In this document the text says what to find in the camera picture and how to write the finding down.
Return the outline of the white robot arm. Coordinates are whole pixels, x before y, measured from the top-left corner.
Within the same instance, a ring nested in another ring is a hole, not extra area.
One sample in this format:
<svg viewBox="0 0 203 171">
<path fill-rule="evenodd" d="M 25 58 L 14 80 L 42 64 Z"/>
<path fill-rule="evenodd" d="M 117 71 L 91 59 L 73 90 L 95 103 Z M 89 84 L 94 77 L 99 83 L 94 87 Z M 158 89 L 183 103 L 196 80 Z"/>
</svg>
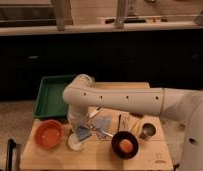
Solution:
<svg viewBox="0 0 203 171">
<path fill-rule="evenodd" d="M 186 125 L 179 171 L 203 171 L 203 91 L 171 88 L 97 88 L 77 75 L 62 94 L 73 127 L 86 125 L 89 107 L 168 118 Z"/>
</svg>

